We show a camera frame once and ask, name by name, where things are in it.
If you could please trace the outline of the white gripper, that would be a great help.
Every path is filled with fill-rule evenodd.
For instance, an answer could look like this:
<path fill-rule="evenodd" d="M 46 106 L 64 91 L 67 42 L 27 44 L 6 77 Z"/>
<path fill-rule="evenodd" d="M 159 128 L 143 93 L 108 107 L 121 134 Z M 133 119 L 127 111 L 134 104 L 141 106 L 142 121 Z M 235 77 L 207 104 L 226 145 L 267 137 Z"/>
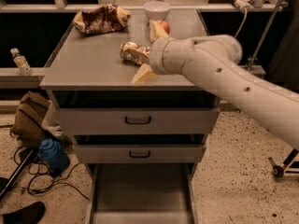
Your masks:
<path fill-rule="evenodd" d="M 181 75 L 187 59 L 183 54 L 191 46 L 188 39 L 174 39 L 164 30 L 161 21 L 149 21 L 149 40 L 154 42 L 149 51 L 149 64 L 142 64 L 131 80 L 134 86 L 141 86 L 158 75 Z"/>

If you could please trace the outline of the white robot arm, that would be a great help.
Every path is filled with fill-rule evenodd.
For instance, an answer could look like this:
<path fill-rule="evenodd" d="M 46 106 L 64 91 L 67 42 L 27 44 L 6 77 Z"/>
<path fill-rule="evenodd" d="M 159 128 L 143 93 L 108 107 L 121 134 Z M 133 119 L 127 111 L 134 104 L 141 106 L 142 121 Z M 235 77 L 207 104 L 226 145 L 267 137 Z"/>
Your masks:
<path fill-rule="evenodd" d="M 254 76 L 238 66 L 242 47 L 230 35 L 175 39 L 156 21 L 158 34 L 149 60 L 132 79 L 142 85 L 157 75 L 183 75 L 192 84 L 234 105 L 270 132 L 299 149 L 299 94 Z"/>

